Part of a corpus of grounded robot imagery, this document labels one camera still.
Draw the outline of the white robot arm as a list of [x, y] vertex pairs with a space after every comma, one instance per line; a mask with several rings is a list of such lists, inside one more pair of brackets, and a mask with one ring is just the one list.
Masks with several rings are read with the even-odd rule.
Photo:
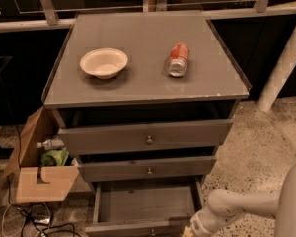
[[190, 219], [182, 237], [211, 237], [244, 214], [274, 219], [274, 237], [296, 237], [296, 164], [280, 190], [246, 194], [212, 191], [205, 207]]

